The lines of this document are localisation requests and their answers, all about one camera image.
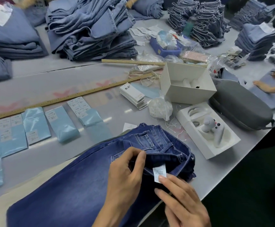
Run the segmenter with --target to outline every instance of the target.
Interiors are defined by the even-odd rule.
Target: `beige fabric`
[[[40,187],[44,182],[48,181],[53,175],[61,171],[75,159],[76,158],[72,158],[60,165],[46,169],[37,176],[16,185],[9,189],[6,194],[3,194],[0,197],[0,227],[6,227],[6,213],[10,206],[32,193],[35,189]]]

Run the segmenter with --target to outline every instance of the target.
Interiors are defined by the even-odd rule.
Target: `gray case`
[[[217,111],[245,130],[275,127],[272,110],[256,95],[236,81],[212,79],[217,92],[209,101]]]

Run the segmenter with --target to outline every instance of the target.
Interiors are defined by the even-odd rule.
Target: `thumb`
[[[132,176],[134,178],[138,178],[139,180],[142,180],[145,161],[146,161],[146,152],[141,151],[136,158],[134,169],[132,171]]]

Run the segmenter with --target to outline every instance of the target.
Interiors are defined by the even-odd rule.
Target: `white table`
[[[165,23],[166,18],[167,16],[159,20],[138,21],[134,27],[158,25],[164,30],[170,30],[170,27]],[[48,47],[48,38],[45,34],[44,26],[38,27],[38,31]],[[220,46],[208,49],[208,52],[212,54],[226,52],[234,45],[234,40],[237,38],[237,35],[238,32],[231,30],[225,34],[226,40]],[[148,43],[146,46],[137,46],[137,49],[138,51],[146,49],[153,53]],[[52,97],[54,91],[61,94],[69,90],[70,93],[73,93],[91,88],[91,86],[98,86],[97,82],[100,84],[105,84],[106,80],[116,82],[119,79],[124,79],[126,77],[124,73],[130,70],[131,67],[132,65],[100,64],[98,62],[76,63],[61,60],[55,55],[35,60],[14,61],[14,78],[0,82],[0,104],[9,106],[13,102],[25,104],[30,102],[27,99],[31,97],[36,97],[37,99],[34,99],[36,101],[44,101]],[[251,86],[252,80],[260,79],[261,76],[273,67],[272,64],[265,61],[248,62],[245,67],[236,71],[230,71],[237,76],[243,77],[248,82],[248,85]],[[166,128],[165,121],[152,118],[147,108],[141,111],[137,110],[134,105],[120,95],[118,88],[87,95],[84,99],[91,107],[98,110],[100,116],[114,136],[122,132],[125,122],[136,125],[142,122],[154,125],[159,124],[174,136],[177,136],[182,131],[180,124],[177,124],[175,127]],[[45,107],[44,110],[47,111],[64,104],[65,103],[50,105]],[[27,150],[3,158],[4,185],[0,187],[0,196],[8,188],[37,175],[49,167],[70,159],[94,145],[74,113],[68,111],[68,114],[79,129],[81,136],[66,145],[61,145],[51,130],[52,137],[50,139],[32,145]],[[223,116],[221,116],[221,118],[241,138],[241,141],[210,160],[204,158],[187,134],[183,132],[178,136],[181,140],[186,139],[185,143],[195,154],[196,165],[194,170],[197,177],[191,184],[195,187],[201,199],[203,199],[268,132],[267,130],[246,132],[236,127],[227,118]]]

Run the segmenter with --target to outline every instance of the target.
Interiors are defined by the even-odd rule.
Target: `finger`
[[[129,147],[125,152],[119,157],[121,161],[128,162],[132,157],[137,156],[142,150],[135,147]]]
[[[159,175],[158,179],[189,212],[194,213],[196,202],[186,191],[162,175]]]
[[[165,207],[165,214],[170,227],[180,227],[180,220],[168,206]]]
[[[198,197],[195,189],[189,185],[189,183],[185,182],[182,179],[177,178],[174,175],[167,174],[167,178],[172,181],[174,184],[176,184],[178,187],[181,187],[184,191],[186,191],[187,194],[190,195],[190,197],[195,201],[199,202],[200,198]]]
[[[165,191],[161,189],[154,189],[155,194],[168,206],[172,212],[177,216],[181,221],[187,221],[190,218],[190,213],[186,210],[175,198],[171,197]]]
[[[134,169],[131,174],[136,180],[142,181],[145,161],[146,161],[146,152],[141,151],[136,158]]]

